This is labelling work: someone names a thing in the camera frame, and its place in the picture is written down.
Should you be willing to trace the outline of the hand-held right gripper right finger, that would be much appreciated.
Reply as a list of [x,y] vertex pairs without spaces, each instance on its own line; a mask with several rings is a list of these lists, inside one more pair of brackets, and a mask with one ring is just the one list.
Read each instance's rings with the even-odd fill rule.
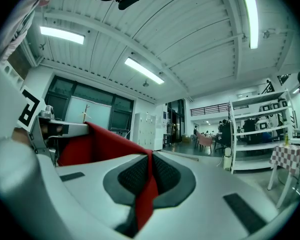
[[[281,229],[272,201],[237,176],[187,157],[159,154],[190,169],[196,186],[177,207],[155,209],[139,240],[273,240]],[[224,199],[231,194],[238,194],[265,225],[250,233]]]

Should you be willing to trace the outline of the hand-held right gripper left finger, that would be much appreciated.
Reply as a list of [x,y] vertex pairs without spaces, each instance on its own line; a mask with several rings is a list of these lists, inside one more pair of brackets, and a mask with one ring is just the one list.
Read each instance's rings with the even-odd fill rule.
[[93,217],[127,237],[138,233],[136,199],[148,180],[147,155],[59,166],[56,172],[70,194]]

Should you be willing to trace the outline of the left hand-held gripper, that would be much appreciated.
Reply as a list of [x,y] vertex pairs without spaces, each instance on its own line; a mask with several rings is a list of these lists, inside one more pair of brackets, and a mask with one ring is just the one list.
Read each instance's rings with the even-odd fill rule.
[[16,128],[23,128],[28,132],[35,153],[53,158],[56,149],[49,146],[49,137],[78,137],[90,133],[87,123],[54,120],[53,107],[46,105],[27,86],[24,85],[20,92],[26,99],[26,105]]

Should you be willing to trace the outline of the wooden coat rack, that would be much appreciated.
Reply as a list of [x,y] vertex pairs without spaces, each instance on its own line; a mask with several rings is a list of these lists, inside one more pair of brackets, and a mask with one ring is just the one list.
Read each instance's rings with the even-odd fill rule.
[[88,106],[88,104],[87,104],[87,105],[85,106],[84,112],[82,112],[82,115],[83,115],[82,123],[85,123],[85,122],[86,122],[86,118],[90,118],[90,116],[88,116],[88,114],[87,114],[88,108],[89,108],[89,106]]

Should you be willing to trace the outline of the large dark framed window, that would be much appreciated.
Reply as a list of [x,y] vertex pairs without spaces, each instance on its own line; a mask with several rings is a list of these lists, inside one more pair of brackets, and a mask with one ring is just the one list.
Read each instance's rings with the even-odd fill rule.
[[77,81],[55,76],[45,96],[45,103],[54,109],[56,120],[93,123],[126,139],[131,135],[134,101]]

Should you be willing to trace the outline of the white lidded bin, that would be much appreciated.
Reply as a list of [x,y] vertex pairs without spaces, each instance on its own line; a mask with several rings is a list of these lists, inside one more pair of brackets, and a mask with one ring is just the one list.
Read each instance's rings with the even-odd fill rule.
[[223,156],[223,169],[226,171],[230,171],[232,166],[232,149],[230,147],[226,147],[224,149]]

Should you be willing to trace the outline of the white shelf rack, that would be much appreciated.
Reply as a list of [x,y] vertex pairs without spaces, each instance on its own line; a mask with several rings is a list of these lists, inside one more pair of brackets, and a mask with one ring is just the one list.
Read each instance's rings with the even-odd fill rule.
[[[260,106],[281,98],[286,99],[286,107],[259,112]],[[282,112],[282,126],[256,130],[256,119],[275,112]],[[231,173],[270,168],[270,157],[274,147],[285,142],[286,132],[290,140],[297,127],[293,102],[287,89],[231,100],[229,122],[231,125]]]

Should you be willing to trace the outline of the white table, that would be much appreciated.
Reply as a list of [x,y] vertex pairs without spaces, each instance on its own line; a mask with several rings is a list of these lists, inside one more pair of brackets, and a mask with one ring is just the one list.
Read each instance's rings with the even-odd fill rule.
[[287,198],[291,200],[300,197],[300,165],[297,166],[296,172],[293,174],[288,169],[275,164],[267,186],[268,191],[272,190],[275,179],[283,185],[278,201],[275,204],[277,209],[282,207]]

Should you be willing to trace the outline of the grey locker cabinet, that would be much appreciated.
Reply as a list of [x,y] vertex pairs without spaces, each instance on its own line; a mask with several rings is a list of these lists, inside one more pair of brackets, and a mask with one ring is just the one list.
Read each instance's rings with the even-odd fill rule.
[[155,136],[156,117],[148,113],[136,113],[132,141],[145,149],[154,150]]

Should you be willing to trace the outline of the red white checkered cloth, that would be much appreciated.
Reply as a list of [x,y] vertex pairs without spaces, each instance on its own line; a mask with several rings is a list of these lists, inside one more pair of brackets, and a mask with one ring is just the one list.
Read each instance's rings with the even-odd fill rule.
[[287,169],[292,175],[300,168],[300,145],[280,144],[274,147],[270,164]]

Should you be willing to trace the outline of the dark glass door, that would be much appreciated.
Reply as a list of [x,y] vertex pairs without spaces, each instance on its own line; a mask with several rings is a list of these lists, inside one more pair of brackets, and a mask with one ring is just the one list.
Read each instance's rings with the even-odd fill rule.
[[185,102],[183,99],[167,103],[167,133],[170,142],[180,143],[185,135]]

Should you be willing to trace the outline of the black mezzanine railing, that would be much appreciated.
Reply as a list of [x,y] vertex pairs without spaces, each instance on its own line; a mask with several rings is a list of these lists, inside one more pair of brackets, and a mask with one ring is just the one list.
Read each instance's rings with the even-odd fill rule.
[[228,111],[229,111],[229,103],[226,102],[226,103],[219,103],[216,105],[209,105],[209,106],[190,109],[190,115],[201,116],[201,115],[223,113]]

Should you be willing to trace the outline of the long ceiling light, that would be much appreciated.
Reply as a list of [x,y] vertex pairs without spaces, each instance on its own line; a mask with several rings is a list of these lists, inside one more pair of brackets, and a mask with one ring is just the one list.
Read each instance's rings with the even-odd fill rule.
[[158,77],[157,75],[155,75],[154,73],[152,73],[151,71],[149,71],[144,66],[142,66],[141,64],[139,64],[138,62],[136,62],[130,57],[128,57],[125,60],[124,64],[138,71],[139,73],[141,73],[142,75],[146,76],[147,78],[151,79],[152,81],[156,82],[159,85],[164,83],[164,81],[160,77]]
[[249,25],[249,47],[251,50],[258,48],[259,44],[259,18],[256,0],[244,0],[248,25]]
[[40,26],[39,29],[40,29],[40,33],[44,36],[59,38],[80,45],[83,45],[85,41],[84,35],[76,34],[70,31],[65,31],[65,30],[46,27],[46,26]]

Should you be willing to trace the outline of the row of white shelf devices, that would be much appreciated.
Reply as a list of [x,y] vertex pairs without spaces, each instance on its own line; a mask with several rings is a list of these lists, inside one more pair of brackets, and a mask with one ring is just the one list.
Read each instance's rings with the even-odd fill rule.
[[[271,101],[270,103],[260,106],[259,112],[267,112],[271,110],[277,110],[288,106],[288,102],[285,98],[279,98],[278,100]],[[281,111],[277,111],[273,114],[262,115],[256,119],[255,130],[264,130],[275,127],[283,126],[284,117]]]

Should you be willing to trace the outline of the person's pink shirt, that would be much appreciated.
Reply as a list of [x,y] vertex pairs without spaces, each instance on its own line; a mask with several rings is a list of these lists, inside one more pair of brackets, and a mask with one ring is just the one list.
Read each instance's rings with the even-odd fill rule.
[[50,0],[21,0],[12,10],[0,30],[0,63],[4,64],[26,37],[32,25],[35,8]]

